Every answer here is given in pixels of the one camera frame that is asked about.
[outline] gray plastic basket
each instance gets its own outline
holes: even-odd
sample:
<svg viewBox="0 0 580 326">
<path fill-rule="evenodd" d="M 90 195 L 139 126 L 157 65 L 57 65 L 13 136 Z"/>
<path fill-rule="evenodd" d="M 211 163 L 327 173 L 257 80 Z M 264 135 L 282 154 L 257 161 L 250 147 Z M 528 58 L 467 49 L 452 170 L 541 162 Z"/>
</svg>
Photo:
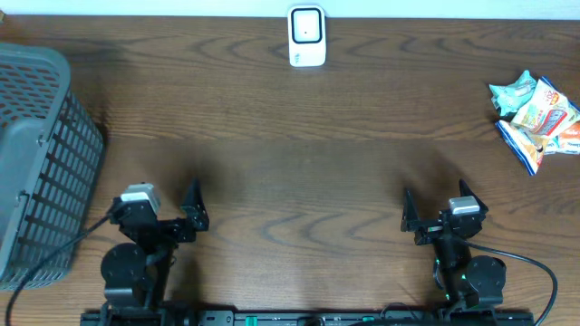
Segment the gray plastic basket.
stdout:
<svg viewBox="0 0 580 326">
<path fill-rule="evenodd" d="M 0 290 L 79 232 L 102 163 L 101 133 L 57 52 L 0 43 Z M 26 285 L 61 280 L 73 249 Z"/>
</svg>

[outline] white wall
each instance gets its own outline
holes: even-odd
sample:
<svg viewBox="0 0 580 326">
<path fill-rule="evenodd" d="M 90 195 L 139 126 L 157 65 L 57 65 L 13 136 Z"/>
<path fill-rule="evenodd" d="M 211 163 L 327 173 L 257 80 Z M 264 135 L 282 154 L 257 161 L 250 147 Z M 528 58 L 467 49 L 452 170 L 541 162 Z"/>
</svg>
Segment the white wall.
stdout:
<svg viewBox="0 0 580 326">
<path fill-rule="evenodd" d="M 283 17 L 292 5 L 328 17 L 580 19 L 580 0 L 2 0 L 7 14 L 145 14 Z"/>
</svg>

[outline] wall outlet device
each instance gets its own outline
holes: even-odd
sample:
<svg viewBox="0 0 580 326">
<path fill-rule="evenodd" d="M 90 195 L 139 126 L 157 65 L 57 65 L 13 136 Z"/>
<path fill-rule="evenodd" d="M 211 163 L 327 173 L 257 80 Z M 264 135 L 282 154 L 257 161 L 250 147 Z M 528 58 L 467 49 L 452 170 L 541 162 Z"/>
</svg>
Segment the wall outlet device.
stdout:
<svg viewBox="0 0 580 326">
<path fill-rule="evenodd" d="M 324 10 L 297 5 L 288 12 L 288 58 L 294 67 L 315 67 L 326 60 Z"/>
</svg>

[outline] wood grain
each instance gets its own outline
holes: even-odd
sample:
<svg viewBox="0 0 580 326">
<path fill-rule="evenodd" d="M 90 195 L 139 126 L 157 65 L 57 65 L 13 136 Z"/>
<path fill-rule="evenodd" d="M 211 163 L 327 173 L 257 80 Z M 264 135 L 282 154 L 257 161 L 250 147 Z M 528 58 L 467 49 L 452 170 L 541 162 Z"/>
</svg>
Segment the wood grain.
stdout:
<svg viewBox="0 0 580 326">
<path fill-rule="evenodd" d="M 323 67 L 287 61 L 284 19 L 7 16 L 2 42 L 50 46 L 109 147 L 87 224 L 130 183 L 179 216 L 200 177 L 210 231 L 184 244 L 167 297 L 238 309 L 380 309 L 443 300 L 432 249 L 399 230 L 403 187 L 434 215 L 459 177 L 490 207 L 473 240 L 560 281 L 546 324 L 580 322 L 578 158 L 525 169 L 495 131 L 487 84 L 525 69 L 580 100 L 580 23 L 329 19 Z M 98 308 L 105 225 L 61 283 L 24 292 L 16 324 Z M 541 270 L 506 260 L 506 308 L 546 305 Z M 4 308 L 9 293 L 0 294 Z"/>
</svg>

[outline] colorful snack package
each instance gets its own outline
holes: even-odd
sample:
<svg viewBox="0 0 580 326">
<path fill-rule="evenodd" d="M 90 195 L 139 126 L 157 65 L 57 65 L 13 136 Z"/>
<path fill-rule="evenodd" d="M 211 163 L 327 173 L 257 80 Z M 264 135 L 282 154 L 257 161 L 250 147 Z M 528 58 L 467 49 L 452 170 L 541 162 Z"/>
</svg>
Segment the colorful snack package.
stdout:
<svg viewBox="0 0 580 326">
<path fill-rule="evenodd" d="M 491 102 L 498 111 L 499 117 L 507 118 L 515 115 L 519 108 L 532 98 L 536 84 L 536 80 L 532 78 L 529 71 L 525 71 L 511 85 L 489 85 L 489 89 L 493 94 Z"/>
<path fill-rule="evenodd" d="M 527 173 L 534 176 L 542 163 L 549 139 L 533 135 L 503 120 L 496 122 L 496 127 L 517 158 L 524 163 Z"/>
<path fill-rule="evenodd" d="M 548 142 L 546 155 L 553 153 L 580 154 L 580 122 L 573 124 Z"/>
<path fill-rule="evenodd" d="M 551 139 L 580 120 L 580 112 L 546 77 L 537 81 L 532 99 L 517 112 L 511 124 Z"/>
</svg>

